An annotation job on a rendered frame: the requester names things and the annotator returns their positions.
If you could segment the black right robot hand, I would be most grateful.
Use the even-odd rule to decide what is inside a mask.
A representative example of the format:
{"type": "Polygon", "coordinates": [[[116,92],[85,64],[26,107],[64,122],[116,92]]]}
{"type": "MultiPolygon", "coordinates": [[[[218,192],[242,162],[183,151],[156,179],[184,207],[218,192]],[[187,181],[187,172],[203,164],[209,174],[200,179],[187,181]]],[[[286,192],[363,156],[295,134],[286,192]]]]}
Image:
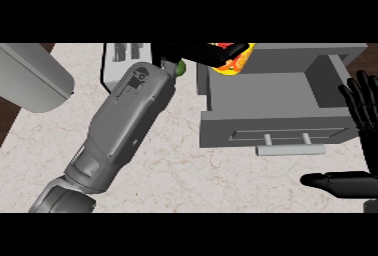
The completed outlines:
{"type": "Polygon", "coordinates": [[[367,171],[305,174],[299,182],[336,198],[372,199],[378,198],[378,77],[363,70],[355,76],[357,79],[348,78],[338,90],[358,132],[367,171]]]}

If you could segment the grey rounded appliance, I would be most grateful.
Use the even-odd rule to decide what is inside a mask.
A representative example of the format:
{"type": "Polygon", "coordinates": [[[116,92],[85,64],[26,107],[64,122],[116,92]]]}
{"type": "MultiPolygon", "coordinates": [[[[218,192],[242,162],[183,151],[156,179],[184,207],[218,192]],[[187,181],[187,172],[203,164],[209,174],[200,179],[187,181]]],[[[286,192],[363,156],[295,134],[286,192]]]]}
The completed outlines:
{"type": "Polygon", "coordinates": [[[73,78],[38,43],[0,43],[0,96],[32,113],[57,108],[73,78]]]}

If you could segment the white appliance with black edge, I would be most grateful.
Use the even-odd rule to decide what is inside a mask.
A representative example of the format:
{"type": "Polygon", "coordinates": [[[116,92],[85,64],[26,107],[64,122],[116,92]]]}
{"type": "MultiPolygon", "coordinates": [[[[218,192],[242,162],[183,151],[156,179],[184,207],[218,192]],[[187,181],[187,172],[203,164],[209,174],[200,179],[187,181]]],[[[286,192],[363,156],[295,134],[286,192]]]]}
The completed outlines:
{"type": "Polygon", "coordinates": [[[101,54],[100,83],[112,91],[125,71],[137,62],[152,62],[149,43],[104,43],[101,54]]]}

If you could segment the grey drawer front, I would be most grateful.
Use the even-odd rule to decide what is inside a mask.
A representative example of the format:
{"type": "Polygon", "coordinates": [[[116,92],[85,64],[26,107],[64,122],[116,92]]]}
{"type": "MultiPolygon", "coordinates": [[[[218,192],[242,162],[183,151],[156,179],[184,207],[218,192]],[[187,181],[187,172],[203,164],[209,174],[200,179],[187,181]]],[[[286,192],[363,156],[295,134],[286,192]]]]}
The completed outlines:
{"type": "Polygon", "coordinates": [[[264,145],[268,134],[274,145],[302,144],[307,133],[313,144],[339,144],[357,136],[348,115],[290,118],[214,118],[202,113],[199,147],[251,147],[264,145]]]}

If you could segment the grey open drawer box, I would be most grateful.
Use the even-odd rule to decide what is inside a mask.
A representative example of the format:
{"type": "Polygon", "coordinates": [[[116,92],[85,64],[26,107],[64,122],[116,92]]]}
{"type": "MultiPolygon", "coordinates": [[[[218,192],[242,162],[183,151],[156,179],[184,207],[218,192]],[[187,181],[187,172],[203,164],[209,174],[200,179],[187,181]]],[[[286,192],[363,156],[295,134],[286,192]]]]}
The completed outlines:
{"type": "Polygon", "coordinates": [[[259,43],[240,73],[218,74],[196,66],[197,93],[209,119],[345,116],[338,86],[363,43],[259,43]]]}

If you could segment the yellow orange patterned cup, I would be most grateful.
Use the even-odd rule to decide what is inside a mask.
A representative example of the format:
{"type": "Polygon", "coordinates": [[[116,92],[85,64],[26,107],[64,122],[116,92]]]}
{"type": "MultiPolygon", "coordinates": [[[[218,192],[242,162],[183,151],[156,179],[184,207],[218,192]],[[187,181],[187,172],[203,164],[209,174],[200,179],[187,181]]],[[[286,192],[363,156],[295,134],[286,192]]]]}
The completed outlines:
{"type": "Polygon", "coordinates": [[[251,57],[252,51],[253,51],[255,44],[251,43],[248,49],[237,55],[237,57],[233,60],[228,60],[225,64],[218,67],[212,68],[212,70],[225,76],[237,75],[245,67],[246,61],[251,57]]]}

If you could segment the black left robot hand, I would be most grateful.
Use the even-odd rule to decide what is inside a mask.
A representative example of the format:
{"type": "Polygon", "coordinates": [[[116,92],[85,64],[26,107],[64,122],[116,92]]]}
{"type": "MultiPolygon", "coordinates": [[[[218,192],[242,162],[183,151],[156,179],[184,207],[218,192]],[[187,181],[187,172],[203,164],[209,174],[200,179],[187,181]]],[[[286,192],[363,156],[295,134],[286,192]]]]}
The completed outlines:
{"type": "Polygon", "coordinates": [[[233,43],[225,49],[208,43],[152,43],[152,64],[160,66],[160,61],[177,64],[181,59],[187,59],[206,66],[221,67],[248,47],[248,43],[233,43]]]}

